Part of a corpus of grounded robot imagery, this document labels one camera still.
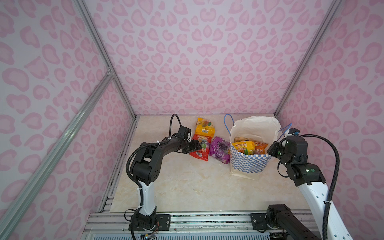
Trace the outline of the red fruit snack bag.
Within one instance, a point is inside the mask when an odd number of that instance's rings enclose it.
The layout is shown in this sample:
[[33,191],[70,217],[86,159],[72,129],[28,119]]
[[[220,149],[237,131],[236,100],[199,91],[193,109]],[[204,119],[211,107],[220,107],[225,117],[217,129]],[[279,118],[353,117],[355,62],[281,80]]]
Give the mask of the red fruit snack bag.
[[196,159],[200,159],[203,161],[208,161],[209,158],[209,152],[210,152],[210,145],[212,142],[212,137],[207,136],[201,136],[201,135],[194,135],[193,140],[198,140],[201,148],[195,152],[189,153],[192,157]]

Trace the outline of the yellow snack bag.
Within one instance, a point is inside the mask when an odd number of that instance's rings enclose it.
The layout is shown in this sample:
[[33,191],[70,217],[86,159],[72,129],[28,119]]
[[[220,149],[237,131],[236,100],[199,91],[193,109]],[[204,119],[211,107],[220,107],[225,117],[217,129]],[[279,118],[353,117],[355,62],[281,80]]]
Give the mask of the yellow snack bag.
[[215,127],[211,121],[203,118],[198,118],[195,134],[199,136],[213,138],[215,135]]
[[232,143],[233,147],[244,155],[255,155],[255,146],[252,141]]

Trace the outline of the purple snack bag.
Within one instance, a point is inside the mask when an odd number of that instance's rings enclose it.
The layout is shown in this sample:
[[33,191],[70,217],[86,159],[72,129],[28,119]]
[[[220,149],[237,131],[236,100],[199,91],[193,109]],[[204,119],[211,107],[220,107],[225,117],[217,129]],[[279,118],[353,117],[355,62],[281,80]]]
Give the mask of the purple snack bag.
[[230,143],[220,137],[214,137],[211,144],[209,155],[223,164],[230,163]]

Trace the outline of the orange corn chips bag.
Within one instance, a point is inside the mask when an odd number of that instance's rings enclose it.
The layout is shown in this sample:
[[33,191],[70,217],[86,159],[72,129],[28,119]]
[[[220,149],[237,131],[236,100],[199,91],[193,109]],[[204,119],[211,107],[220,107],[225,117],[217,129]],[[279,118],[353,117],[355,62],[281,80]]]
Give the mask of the orange corn chips bag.
[[255,146],[255,154],[256,155],[265,155],[266,154],[266,148],[268,144],[261,143],[261,142],[254,142]]

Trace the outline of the blue checkered paper bag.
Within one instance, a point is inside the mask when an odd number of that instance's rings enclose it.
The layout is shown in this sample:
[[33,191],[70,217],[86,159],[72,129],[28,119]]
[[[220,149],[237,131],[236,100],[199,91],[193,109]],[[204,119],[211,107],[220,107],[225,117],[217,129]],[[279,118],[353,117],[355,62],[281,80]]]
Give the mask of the blue checkered paper bag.
[[288,135],[292,124],[282,127],[274,117],[252,116],[234,121],[229,114],[231,127],[226,126],[230,135],[230,171],[235,177],[258,180],[272,156],[267,150],[272,143]]

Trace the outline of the tan kraft snack pouch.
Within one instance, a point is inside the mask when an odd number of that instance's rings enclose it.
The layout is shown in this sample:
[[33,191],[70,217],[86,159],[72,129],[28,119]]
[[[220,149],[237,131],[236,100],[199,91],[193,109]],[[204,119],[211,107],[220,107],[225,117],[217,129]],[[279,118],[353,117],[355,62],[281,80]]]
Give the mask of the tan kraft snack pouch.
[[250,139],[249,138],[245,138],[245,137],[236,137],[234,138],[234,142],[237,143],[237,142],[245,142],[245,141],[249,141]]

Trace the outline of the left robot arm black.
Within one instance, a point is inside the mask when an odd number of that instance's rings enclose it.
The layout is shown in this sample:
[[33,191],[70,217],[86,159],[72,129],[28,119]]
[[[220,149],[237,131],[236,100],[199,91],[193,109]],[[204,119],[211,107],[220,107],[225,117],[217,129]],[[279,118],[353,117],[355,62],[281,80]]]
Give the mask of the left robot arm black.
[[138,186],[139,206],[130,219],[130,231],[160,230],[154,182],[158,179],[164,156],[181,152],[186,155],[200,150],[198,140],[191,140],[191,129],[180,126],[177,133],[155,143],[141,143],[128,158],[127,176]]

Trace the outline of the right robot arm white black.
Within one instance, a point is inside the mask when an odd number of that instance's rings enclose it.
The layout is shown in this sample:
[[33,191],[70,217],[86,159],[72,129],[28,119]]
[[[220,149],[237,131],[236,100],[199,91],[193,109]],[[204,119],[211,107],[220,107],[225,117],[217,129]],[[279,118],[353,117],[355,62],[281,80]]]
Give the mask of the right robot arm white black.
[[[329,186],[320,168],[308,161],[306,137],[313,137],[326,142],[335,154],[335,169]],[[320,238],[322,240],[352,239],[333,203],[340,169],[340,155],[335,145],[318,135],[290,135],[281,141],[273,142],[267,153],[277,158],[279,163],[286,167],[287,177],[299,188],[310,207],[321,234]],[[268,207],[266,223],[273,228],[283,228],[295,240],[315,240],[317,238],[283,204]]]

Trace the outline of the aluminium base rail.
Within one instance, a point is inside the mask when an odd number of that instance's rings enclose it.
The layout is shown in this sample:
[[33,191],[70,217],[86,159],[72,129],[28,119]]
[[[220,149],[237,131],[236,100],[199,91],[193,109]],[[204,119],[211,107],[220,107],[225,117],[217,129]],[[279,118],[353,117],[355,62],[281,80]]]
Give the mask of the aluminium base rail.
[[163,239],[262,239],[319,240],[323,217],[309,210],[169,212],[158,213],[155,222],[144,226],[138,216],[126,213],[91,214],[81,236],[83,240],[163,240]]

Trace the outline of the aluminium frame post right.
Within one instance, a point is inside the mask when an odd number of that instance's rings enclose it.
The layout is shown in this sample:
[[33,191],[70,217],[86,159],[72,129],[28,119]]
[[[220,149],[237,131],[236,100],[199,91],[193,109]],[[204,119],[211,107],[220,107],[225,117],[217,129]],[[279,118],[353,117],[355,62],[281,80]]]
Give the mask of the aluminium frame post right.
[[285,104],[288,102],[289,97],[291,93],[294,90],[294,87],[299,82],[305,68],[309,64],[312,56],[315,54],[319,44],[321,43],[323,37],[325,36],[327,30],[330,28],[332,22],[334,21],[335,17],[337,16],[339,10],[342,8],[344,4],[344,1],[342,0],[334,0],[331,2],[330,7],[328,8],[321,24],[318,27],[318,30],[316,31],[312,41],[310,42],[310,45],[308,49],[306,50],[302,61],[298,65],[297,70],[295,71],[275,113],[274,116],[279,119],[279,117],[282,115],[283,108]]

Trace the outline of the aluminium frame rail left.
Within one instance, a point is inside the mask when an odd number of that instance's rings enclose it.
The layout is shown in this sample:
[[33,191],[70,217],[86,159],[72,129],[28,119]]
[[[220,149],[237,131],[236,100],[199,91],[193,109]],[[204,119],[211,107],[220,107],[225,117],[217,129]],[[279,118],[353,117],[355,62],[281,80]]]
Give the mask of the aluminium frame rail left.
[[108,55],[105,44],[103,43],[102,38],[96,28],[96,24],[91,16],[91,13],[87,7],[86,2],[83,0],[74,0],[73,2],[77,7],[78,12],[81,15],[81,18],[84,21],[85,26],[88,29],[97,50],[99,51],[99,54],[108,70],[108,73],[110,73],[110,75],[112,76],[112,80],[114,81],[114,84],[117,87],[118,93],[120,94],[123,100],[123,103],[125,104],[127,110],[129,111],[130,116],[135,120],[137,116],[123,88],[123,84],[115,70],[115,67],[111,61],[111,58]]

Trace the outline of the aluminium diagonal frame bar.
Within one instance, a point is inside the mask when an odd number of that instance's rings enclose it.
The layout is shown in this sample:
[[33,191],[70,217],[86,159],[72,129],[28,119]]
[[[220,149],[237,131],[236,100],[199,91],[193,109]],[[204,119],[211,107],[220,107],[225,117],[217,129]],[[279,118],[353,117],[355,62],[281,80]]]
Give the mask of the aluminium diagonal frame bar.
[[5,212],[1,219],[2,240],[7,240],[14,232],[15,228],[28,211],[30,205],[33,203],[49,176],[52,174],[59,160],[61,160],[75,136],[89,117],[90,113],[93,111],[104,91],[108,88],[113,77],[113,73],[107,73],[104,76],[102,81],[98,84],[73,120],[70,122],[61,137],[56,141],[49,153],[43,159],[35,173],[23,187],[20,194]]

